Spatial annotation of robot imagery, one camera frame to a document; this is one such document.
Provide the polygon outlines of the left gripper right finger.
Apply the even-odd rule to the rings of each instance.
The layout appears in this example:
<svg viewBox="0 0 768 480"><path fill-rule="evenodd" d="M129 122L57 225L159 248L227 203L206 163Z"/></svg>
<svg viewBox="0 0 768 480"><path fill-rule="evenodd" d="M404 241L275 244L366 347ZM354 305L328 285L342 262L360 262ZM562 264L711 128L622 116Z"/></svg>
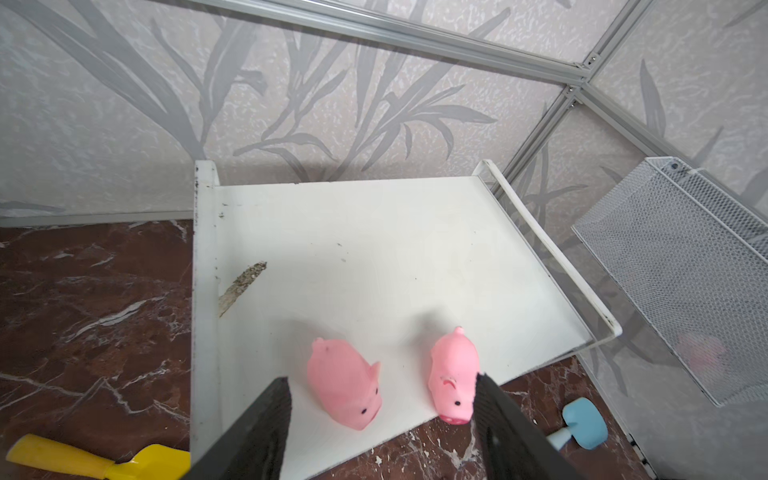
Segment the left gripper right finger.
<svg viewBox="0 0 768 480"><path fill-rule="evenodd" d="M476 376L473 419L487 478L582 477L486 374Z"/></svg>

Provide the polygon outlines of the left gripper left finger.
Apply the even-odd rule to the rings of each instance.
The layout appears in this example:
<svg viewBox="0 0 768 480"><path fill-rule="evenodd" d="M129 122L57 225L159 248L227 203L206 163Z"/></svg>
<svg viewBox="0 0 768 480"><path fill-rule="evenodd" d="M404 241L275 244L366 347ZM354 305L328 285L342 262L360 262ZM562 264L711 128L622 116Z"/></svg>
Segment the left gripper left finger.
<svg viewBox="0 0 768 480"><path fill-rule="evenodd" d="M278 479L291 413L289 381L278 377L192 464L183 479Z"/></svg>

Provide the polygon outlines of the pink pig toy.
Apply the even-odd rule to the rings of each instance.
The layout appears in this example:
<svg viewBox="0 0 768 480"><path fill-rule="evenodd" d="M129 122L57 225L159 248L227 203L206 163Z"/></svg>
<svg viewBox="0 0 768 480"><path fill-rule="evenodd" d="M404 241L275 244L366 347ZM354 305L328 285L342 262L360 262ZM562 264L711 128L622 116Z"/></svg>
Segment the pink pig toy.
<svg viewBox="0 0 768 480"><path fill-rule="evenodd" d="M307 365L311 392L337 423L364 430L382 407L380 363L369 364L347 341L316 338Z"/></svg>
<svg viewBox="0 0 768 480"><path fill-rule="evenodd" d="M428 388L438 417L451 425L468 424L473 416L480 360L462 327L440 337L430 351Z"/></svg>

